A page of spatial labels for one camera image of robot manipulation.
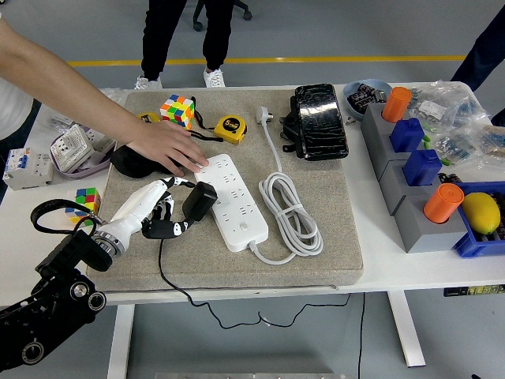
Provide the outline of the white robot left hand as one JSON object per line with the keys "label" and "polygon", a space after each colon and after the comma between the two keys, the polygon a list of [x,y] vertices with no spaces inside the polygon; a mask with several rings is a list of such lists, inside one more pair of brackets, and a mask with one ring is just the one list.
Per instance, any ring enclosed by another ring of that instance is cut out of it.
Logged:
{"label": "white robot left hand", "polygon": [[133,192],[126,202],[116,211],[108,224],[100,231],[113,235],[127,248],[133,234],[140,231],[142,222],[151,214],[155,206],[168,196],[172,186],[194,188],[195,184],[184,178],[162,178],[147,184]]}

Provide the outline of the person's hand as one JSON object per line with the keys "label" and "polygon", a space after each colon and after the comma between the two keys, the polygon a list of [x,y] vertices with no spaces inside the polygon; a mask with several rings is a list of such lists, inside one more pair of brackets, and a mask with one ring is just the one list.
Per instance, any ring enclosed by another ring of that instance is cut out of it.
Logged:
{"label": "person's hand", "polygon": [[145,123],[139,120],[126,145],[143,157],[160,163],[176,176],[184,175],[176,163],[193,173],[209,164],[199,145],[191,139],[190,132],[171,122]]}

